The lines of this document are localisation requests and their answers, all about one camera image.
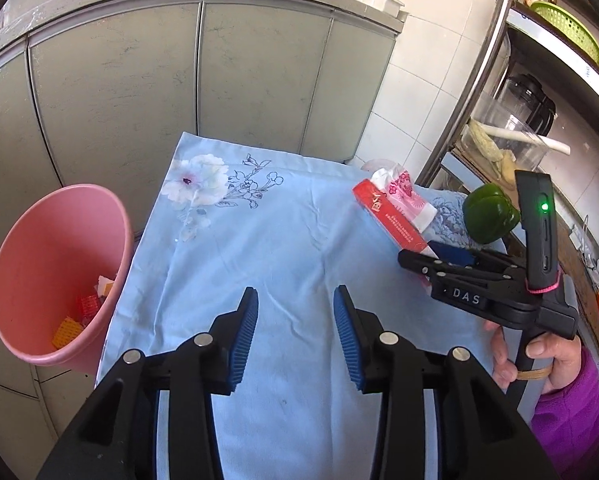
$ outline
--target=human hand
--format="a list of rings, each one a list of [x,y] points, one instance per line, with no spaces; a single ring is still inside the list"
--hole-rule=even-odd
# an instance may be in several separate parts
[[[484,322],[484,329],[495,331],[491,338],[493,350],[493,380],[500,388],[508,388],[517,379],[515,363],[508,359],[508,347],[503,329],[492,321]],[[532,340],[526,347],[526,355],[533,359],[554,358],[553,370],[548,376],[542,394],[565,388],[579,375],[582,368],[582,342],[578,336],[569,341],[558,335],[545,333]]]

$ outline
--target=pink bucket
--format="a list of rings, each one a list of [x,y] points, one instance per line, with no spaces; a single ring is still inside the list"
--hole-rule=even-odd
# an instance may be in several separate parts
[[[34,365],[96,373],[132,251],[126,210],[105,187],[77,184],[39,200],[17,220],[0,248],[4,344]],[[108,298],[74,341],[55,349],[55,331],[66,316],[80,320],[77,299],[93,294],[99,275],[115,280]]]

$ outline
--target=floral pattern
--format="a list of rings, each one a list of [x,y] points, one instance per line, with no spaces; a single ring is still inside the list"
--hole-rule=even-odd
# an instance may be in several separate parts
[[[449,190],[435,190],[435,194],[428,189],[418,188],[417,193],[428,199],[437,209],[437,214],[422,233],[425,240],[435,240],[447,245],[463,249],[481,249],[485,246],[478,244],[470,236],[464,225],[462,204],[466,199],[464,193]]]
[[[263,198],[264,193],[284,182],[284,177],[279,176],[276,171],[266,175],[267,180],[264,184],[254,180],[253,177],[270,164],[269,160],[257,162],[249,153],[242,164],[249,166],[249,173],[234,170],[234,174],[228,177],[228,193],[223,200],[215,204],[217,207],[236,207],[238,203],[235,200],[247,200],[250,209],[256,209],[259,206],[257,201]]]
[[[178,219],[182,222],[182,231],[176,241],[195,238],[201,229],[211,224],[209,211],[204,206],[236,207],[238,201],[246,200],[250,209],[256,209],[264,193],[284,182],[276,171],[266,175],[265,183],[254,179],[270,164],[269,160],[257,162],[249,153],[242,163],[248,167],[247,171],[234,170],[228,176],[228,166],[218,156],[173,159],[160,193],[181,211]]]
[[[173,159],[162,195],[179,204],[213,205],[228,192],[228,166],[218,156],[196,155],[190,160]]]

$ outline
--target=blue object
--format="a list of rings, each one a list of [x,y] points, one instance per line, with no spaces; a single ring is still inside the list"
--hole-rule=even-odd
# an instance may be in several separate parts
[[[252,336],[257,325],[257,312],[259,310],[257,291],[254,290],[247,297],[246,301],[246,312],[244,313],[242,323],[234,338],[229,354],[230,373],[228,375],[228,382],[231,384],[233,391],[242,382],[242,378],[244,377],[250,343],[252,343]]]
[[[467,249],[454,247],[434,240],[429,241],[428,245],[442,262],[461,267],[475,263],[475,257]]]
[[[367,177],[335,162],[183,134],[110,322],[98,378],[128,348],[177,348],[234,310],[252,286],[259,311],[243,381],[230,397],[212,399],[224,477],[368,480],[381,400],[351,383],[333,320],[335,288],[346,285],[357,308],[418,348],[445,354],[463,346],[487,370],[492,355],[480,319],[432,300],[420,277],[399,266],[394,241],[353,196]],[[476,247],[463,226],[463,194],[417,193],[438,209],[426,240]],[[161,402],[161,479],[166,408]],[[433,460],[434,432],[427,443]]]
[[[346,309],[339,288],[336,288],[333,294],[333,314],[335,314],[335,324],[337,325],[337,332],[342,343],[343,357],[346,361],[348,374],[351,376],[351,381],[355,383],[357,389],[361,390],[364,387],[361,349],[355,329],[353,329],[353,320]]]

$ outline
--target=red packaging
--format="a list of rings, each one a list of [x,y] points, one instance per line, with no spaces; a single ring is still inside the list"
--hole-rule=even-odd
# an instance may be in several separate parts
[[[79,298],[77,306],[79,307],[79,313],[82,315],[82,324],[85,323],[84,326],[87,326],[99,312],[102,303],[100,303],[100,299],[96,294],[91,294]]]
[[[407,221],[397,208],[388,202],[386,195],[367,178],[353,188],[353,194],[375,219],[384,226],[401,249],[436,257],[417,229]]]

